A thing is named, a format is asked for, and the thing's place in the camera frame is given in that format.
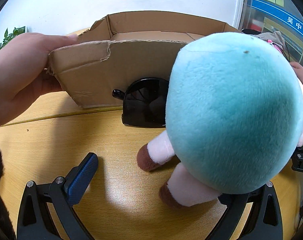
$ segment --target blue sign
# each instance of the blue sign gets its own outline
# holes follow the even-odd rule
[[[298,20],[290,13],[261,0],[253,0],[252,7],[256,10],[259,10],[261,12],[271,15],[272,17],[277,18],[278,20],[289,25],[291,28],[293,28],[295,31],[299,32],[303,36],[303,22]]]

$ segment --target pink keychain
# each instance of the pink keychain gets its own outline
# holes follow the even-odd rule
[[[281,51],[281,49],[279,48],[279,46],[277,46],[276,44],[274,44],[272,40],[267,40],[267,43],[269,43],[269,44],[270,44],[271,46],[273,46],[276,50],[278,50],[278,51],[281,53],[281,55],[283,54],[282,51]]]

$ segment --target cardboard box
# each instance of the cardboard box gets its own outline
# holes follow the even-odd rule
[[[165,11],[107,15],[80,35],[80,44],[50,53],[48,71],[81,107],[119,106],[114,89],[146,77],[169,80],[178,51],[218,32],[239,32],[227,23]]]

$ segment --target green plant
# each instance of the green plant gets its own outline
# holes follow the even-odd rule
[[[4,46],[10,42],[13,38],[15,38],[16,36],[24,33],[26,30],[26,26],[24,27],[21,27],[21,28],[14,28],[13,32],[8,34],[8,28],[6,29],[5,31],[5,34],[4,34],[4,40],[3,42],[0,43],[0,49],[4,48]]]

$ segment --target blue grip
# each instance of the blue grip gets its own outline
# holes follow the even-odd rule
[[[70,206],[78,204],[98,168],[98,157],[93,154],[79,170],[67,189],[67,202]]]

